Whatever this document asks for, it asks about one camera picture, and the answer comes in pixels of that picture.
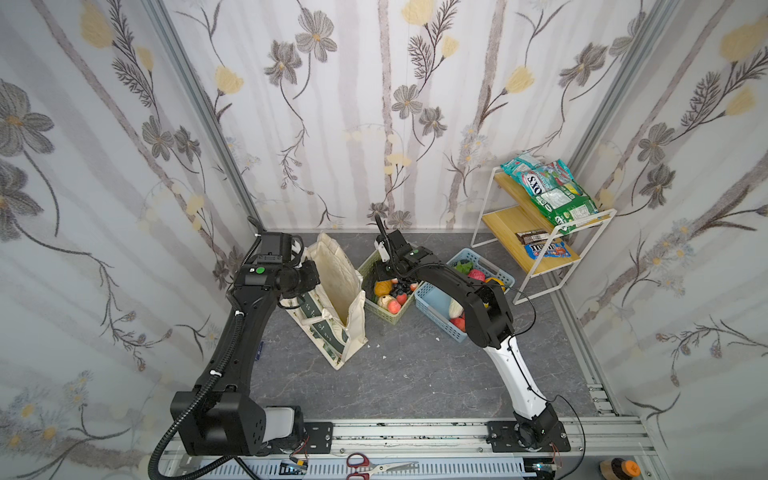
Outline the light green plastic basket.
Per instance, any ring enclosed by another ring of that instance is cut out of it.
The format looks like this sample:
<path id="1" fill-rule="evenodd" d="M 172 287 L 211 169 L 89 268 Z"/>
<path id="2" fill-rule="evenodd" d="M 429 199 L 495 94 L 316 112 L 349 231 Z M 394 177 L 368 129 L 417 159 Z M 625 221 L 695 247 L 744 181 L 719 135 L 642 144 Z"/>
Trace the light green plastic basket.
<path id="1" fill-rule="evenodd" d="M 398 278 L 374 251 L 358 268 L 363 277 L 365 311 L 396 325 L 415 301 L 420 282 Z"/>

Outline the pink toy peach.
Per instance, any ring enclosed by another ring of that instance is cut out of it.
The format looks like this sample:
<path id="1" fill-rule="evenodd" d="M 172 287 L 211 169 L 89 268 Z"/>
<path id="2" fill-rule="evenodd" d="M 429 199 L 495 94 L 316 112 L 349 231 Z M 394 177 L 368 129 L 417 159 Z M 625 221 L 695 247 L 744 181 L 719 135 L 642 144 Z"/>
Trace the pink toy peach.
<path id="1" fill-rule="evenodd" d="M 387 305 L 388 311 L 393 315 L 397 315 L 401 308 L 402 306 L 397 300 L 391 300 Z"/>

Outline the cream canvas grocery bag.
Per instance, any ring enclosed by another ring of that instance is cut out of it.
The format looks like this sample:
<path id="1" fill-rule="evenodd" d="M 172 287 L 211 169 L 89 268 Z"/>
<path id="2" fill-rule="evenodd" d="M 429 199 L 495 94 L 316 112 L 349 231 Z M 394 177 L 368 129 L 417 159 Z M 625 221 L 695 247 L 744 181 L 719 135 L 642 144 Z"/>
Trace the cream canvas grocery bag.
<path id="1" fill-rule="evenodd" d="M 316 264 L 319 285 L 280 305 L 339 370 L 368 342 L 363 277 L 339 242 L 324 232 L 305 250 L 303 262 L 310 260 Z"/>

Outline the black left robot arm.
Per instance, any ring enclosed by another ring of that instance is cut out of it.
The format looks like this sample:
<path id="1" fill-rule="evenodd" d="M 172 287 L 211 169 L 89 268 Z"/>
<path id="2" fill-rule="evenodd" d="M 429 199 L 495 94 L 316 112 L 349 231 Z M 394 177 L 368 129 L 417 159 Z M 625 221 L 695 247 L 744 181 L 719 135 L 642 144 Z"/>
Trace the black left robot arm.
<path id="1" fill-rule="evenodd" d="M 227 291 L 232 311 L 209 365 L 171 403 L 176 434 L 191 456 L 258 456 L 305 440 L 298 406 L 262 407 L 250 397 L 265 327 L 280 300 L 319 285 L 313 261 L 300 266 L 245 265 Z"/>

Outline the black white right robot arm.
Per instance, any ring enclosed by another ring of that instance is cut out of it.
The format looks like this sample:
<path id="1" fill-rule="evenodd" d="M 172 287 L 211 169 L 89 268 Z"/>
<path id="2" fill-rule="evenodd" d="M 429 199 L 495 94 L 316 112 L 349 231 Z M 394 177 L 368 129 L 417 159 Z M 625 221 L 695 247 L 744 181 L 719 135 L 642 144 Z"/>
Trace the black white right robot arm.
<path id="1" fill-rule="evenodd" d="M 546 447 L 570 451 L 569 438 L 552 403 L 529 377 L 502 287 L 459 273 L 431 250 L 408 243 L 400 231 L 387 231 L 380 219 L 376 223 L 379 235 L 375 247 L 383 262 L 376 270 L 377 275 L 403 282 L 425 282 L 462 307 L 465 333 L 491 358 L 511 398 L 515 418 L 511 443 L 531 452 Z"/>

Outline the brown candy bag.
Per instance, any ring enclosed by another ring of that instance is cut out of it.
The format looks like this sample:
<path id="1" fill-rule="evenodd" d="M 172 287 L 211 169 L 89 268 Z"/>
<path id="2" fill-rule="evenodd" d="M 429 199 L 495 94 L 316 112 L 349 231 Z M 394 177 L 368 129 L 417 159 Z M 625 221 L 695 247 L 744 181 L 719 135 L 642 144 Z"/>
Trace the brown candy bag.
<path id="1" fill-rule="evenodd" d="M 517 232 L 516 237 L 523 245 L 531 245 L 534 243 L 544 242 L 549 238 L 549 231 L 546 230 L 534 230 L 526 232 Z"/>

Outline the green snack bag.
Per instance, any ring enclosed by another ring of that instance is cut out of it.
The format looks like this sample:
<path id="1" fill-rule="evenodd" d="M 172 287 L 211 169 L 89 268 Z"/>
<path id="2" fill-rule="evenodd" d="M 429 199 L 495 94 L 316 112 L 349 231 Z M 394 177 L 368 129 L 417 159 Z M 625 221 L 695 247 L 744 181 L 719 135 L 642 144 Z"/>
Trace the green snack bag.
<path id="1" fill-rule="evenodd" d="M 567 235 L 592 221 L 599 210 L 562 160 L 542 162 L 522 154 L 500 166 L 523 208 Z"/>

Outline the orange toy mango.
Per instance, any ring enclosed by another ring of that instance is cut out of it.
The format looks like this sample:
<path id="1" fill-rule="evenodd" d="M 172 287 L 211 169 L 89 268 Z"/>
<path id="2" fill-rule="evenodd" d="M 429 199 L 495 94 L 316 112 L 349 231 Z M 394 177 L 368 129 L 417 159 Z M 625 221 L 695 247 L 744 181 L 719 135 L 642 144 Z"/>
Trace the orange toy mango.
<path id="1" fill-rule="evenodd" d="M 393 289 L 393 283 L 390 280 L 377 281 L 374 285 L 374 295 L 376 297 L 384 297 L 391 294 Z"/>

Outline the beige toy garlic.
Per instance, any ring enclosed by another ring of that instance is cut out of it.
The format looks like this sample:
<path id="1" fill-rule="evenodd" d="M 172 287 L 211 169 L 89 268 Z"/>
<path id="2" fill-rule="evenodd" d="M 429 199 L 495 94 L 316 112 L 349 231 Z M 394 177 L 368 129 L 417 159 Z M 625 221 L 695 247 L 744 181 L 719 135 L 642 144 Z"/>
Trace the beige toy garlic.
<path id="1" fill-rule="evenodd" d="M 385 296 L 382 296 L 382 297 L 378 298 L 377 304 L 379 305 L 380 308 L 385 309 L 386 311 L 388 311 L 387 305 L 388 305 L 388 303 L 391 300 L 396 300 L 396 299 L 394 297 L 392 297 L 391 295 L 385 295 Z"/>

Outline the pink red toy strawberry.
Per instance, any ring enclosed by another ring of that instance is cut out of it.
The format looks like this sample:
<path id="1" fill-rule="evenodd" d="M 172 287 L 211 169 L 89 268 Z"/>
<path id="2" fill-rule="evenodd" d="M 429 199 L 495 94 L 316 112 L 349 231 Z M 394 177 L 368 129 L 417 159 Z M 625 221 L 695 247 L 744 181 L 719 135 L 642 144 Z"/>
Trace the pink red toy strawberry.
<path id="1" fill-rule="evenodd" d="M 472 279 L 475 279 L 475 280 L 478 280 L 478 281 L 481 281 L 481 282 L 485 282 L 486 281 L 486 275 L 482 271 L 480 271 L 478 269 L 472 269 L 468 273 L 468 277 L 472 278 Z"/>

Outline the white metal wooden shelf rack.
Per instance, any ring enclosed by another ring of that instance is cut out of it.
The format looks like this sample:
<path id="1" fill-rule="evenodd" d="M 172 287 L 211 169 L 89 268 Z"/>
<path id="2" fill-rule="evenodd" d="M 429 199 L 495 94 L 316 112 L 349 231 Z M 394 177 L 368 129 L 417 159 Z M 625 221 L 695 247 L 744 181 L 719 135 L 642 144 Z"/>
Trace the white metal wooden shelf rack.
<path id="1" fill-rule="evenodd" d="M 503 190 L 513 200 L 513 204 L 489 210 L 488 203 L 495 188 Z M 616 215 L 617 211 L 610 208 L 582 219 L 553 225 L 536 208 L 523 187 L 501 168 L 495 167 L 491 170 L 470 247 L 478 248 L 498 242 L 515 260 L 524 272 L 524 278 L 516 287 L 517 292 L 513 298 L 513 303 L 519 305 L 562 289 Z M 582 249 L 576 250 L 566 245 L 564 249 L 567 256 L 547 257 L 545 251 L 549 246 L 567 236 L 563 231 L 566 227 L 573 234 L 592 228 L 596 231 Z M 557 283 L 537 293 L 525 292 L 532 279 L 553 272 L 563 273 Z"/>

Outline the red handled scissors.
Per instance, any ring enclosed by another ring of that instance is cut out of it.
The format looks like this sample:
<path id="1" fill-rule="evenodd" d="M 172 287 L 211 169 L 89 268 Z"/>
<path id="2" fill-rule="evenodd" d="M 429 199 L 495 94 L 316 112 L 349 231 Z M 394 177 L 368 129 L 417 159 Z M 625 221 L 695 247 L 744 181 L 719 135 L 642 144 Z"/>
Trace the red handled scissors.
<path id="1" fill-rule="evenodd" d="M 365 454 L 360 452 L 351 453 L 346 458 L 346 466 L 350 472 L 346 476 L 347 480 L 362 479 L 369 480 L 374 475 L 385 474 L 388 472 L 400 472 L 411 470 L 418 467 L 417 462 L 389 462 L 375 463 Z"/>

